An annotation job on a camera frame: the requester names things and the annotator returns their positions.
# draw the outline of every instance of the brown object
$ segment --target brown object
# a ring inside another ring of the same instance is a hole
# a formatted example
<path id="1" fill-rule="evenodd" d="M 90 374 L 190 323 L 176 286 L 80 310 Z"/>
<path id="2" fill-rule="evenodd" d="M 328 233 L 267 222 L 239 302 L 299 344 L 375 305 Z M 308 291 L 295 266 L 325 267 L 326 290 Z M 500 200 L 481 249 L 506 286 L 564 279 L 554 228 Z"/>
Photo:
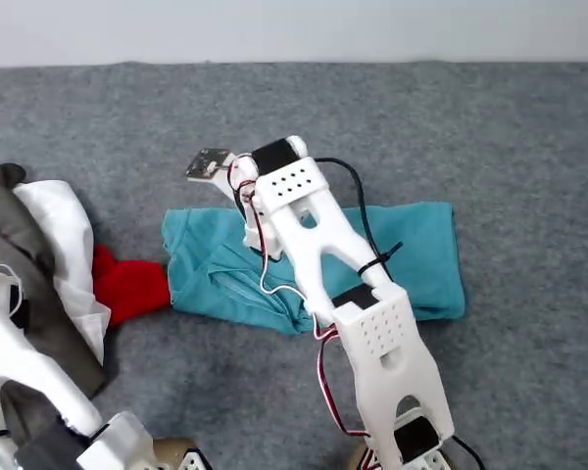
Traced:
<path id="1" fill-rule="evenodd" d="M 156 439 L 153 443 L 155 455 L 159 463 L 166 463 L 172 468 L 178 468 L 185 453 L 196 445 L 188 438 Z"/>
<path id="2" fill-rule="evenodd" d="M 360 470 L 360 462 L 362 461 L 362 457 L 366 452 L 366 445 L 364 443 L 359 443 L 357 449 L 353 452 L 351 459 L 349 460 L 349 464 L 346 467 L 347 470 Z"/>

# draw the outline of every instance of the red wire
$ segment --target red wire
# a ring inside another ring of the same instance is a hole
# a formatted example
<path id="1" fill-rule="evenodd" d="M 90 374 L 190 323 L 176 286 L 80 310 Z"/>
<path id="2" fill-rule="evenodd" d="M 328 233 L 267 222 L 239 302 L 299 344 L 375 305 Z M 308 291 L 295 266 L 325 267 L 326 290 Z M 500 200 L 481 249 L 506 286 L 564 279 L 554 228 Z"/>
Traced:
<path id="1" fill-rule="evenodd" d="M 329 388 L 329 385 L 326 381 L 326 376 L 324 374 L 324 346 L 326 346 L 328 343 L 330 343 L 331 341 L 333 341 L 334 339 L 336 339 L 338 337 L 338 332 L 337 331 L 332 331 L 331 333 L 329 333 L 326 337 L 324 337 L 321 341 L 320 341 L 320 349 L 318 351 L 318 381 L 320 383 L 320 388 L 322 389 L 322 393 L 324 394 L 324 398 L 326 401 L 326 405 L 329 408 L 329 411 L 331 413 L 331 416 L 333 417 L 333 421 L 335 421 L 335 424 L 337 425 L 337 427 L 346 435 L 348 436 L 355 436 L 355 437 L 369 437 L 369 433 L 367 433 L 366 431 L 352 431 L 349 429 L 346 429 L 346 426 L 344 426 L 344 423 L 342 422 L 342 418 L 340 417 L 340 413 L 337 410 L 337 406 L 335 405 L 335 400 L 333 399 L 333 394 L 331 393 L 331 390 Z"/>

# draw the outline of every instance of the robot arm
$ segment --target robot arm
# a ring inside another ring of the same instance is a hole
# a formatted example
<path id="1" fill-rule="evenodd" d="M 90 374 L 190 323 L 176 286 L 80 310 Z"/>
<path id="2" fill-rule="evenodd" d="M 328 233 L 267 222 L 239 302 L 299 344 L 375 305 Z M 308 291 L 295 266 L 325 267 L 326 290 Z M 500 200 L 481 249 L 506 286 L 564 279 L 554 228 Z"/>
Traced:
<path id="1" fill-rule="evenodd" d="M 3 433 L 0 405 L 0 470 L 172 470 L 157 459 L 153 439 L 134 415 L 123 412 L 104 424 L 59 365 L 28 342 L 9 315 L 11 277 L 0 272 L 0 388 L 15 380 L 41 392 L 61 422 L 17 448 Z M 173 470 L 211 470 L 197 449 L 184 448 L 182 453 L 180 466 Z"/>
<path id="2" fill-rule="evenodd" d="M 438 449 L 453 435 L 453 420 L 408 294 L 380 263 L 370 265 L 375 254 L 347 221 L 304 142 L 288 137 L 239 158 L 228 154 L 220 165 L 228 165 L 228 182 L 242 202 L 246 245 L 276 259 L 284 252 L 294 266 L 306 310 L 324 325 L 334 325 L 355 376 L 365 439 L 380 466 L 448 468 Z M 191 168 L 188 177 L 194 179 Z M 301 223 L 308 214 L 316 222 L 313 228 Z M 355 271 L 369 265 L 363 284 L 340 296 L 339 305 L 322 284 L 323 253 Z M 398 414 L 407 397 L 418 406 Z"/>

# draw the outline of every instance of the folded garment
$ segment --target folded garment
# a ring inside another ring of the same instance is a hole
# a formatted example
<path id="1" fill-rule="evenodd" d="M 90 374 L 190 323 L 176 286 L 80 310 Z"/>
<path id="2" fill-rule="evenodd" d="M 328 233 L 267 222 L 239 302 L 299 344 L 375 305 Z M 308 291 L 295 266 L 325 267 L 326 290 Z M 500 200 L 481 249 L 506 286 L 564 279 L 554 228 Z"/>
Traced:
<path id="1" fill-rule="evenodd" d="M 102 245 L 94 247 L 94 294 L 111 309 L 109 326 L 170 305 L 164 267 L 153 261 L 116 261 Z"/>
<path id="2" fill-rule="evenodd" d="M 344 210 L 363 234 L 359 209 Z M 447 203 L 418 203 L 395 208 L 368 207 L 379 250 L 398 241 L 404 246 L 387 267 L 410 296 L 419 320 L 459 318 L 465 312 L 453 208 Z M 162 233 L 171 260 L 168 278 L 172 306 L 222 320 L 298 334 L 312 328 L 301 299 L 289 291 L 267 296 L 260 290 L 261 258 L 242 243 L 244 222 L 236 210 L 167 211 Z M 324 288 L 333 298 L 361 284 L 358 274 L 330 255 L 322 256 Z M 294 284 L 287 257 L 270 261 L 266 286 Z"/>

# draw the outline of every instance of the black plastic part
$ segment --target black plastic part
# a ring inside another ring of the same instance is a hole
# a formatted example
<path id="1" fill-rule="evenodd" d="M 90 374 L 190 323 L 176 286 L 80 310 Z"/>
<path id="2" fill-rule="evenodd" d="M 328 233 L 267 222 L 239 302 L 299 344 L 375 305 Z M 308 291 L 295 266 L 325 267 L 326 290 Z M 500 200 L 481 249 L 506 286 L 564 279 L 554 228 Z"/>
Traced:
<path id="1" fill-rule="evenodd" d="M 89 443 L 89 439 L 57 422 L 20 447 L 15 459 L 24 470 L 82 470 L 76 459 Z"/>
<path id="2" fill-rule="evenodd" d="M 394 431 L 394 440 L 403 455 L 404 464 L 420 457 L 439 444 L 438 434 L 429 420 L 423 416 Z"/>
<path id="3" fill-rule="evenodd" d="M 267 144 L 252 152 L 260 176 L 272 173 L 276 169 L 293 164 L 299 160 L 294 149 L 285 139 Z"/>
<path id="4" fill-rule="evenodd" d="M 343 306 L 348 302 L 353 302 L 362 310 L 366 310 L 369 306 L 373 306 L 378 302 L 372 294 L 372 288 L 368 284 L 360 284 L 359 286 L 334 297 L 332 300 L 333 305 L 336 308 Z"/>

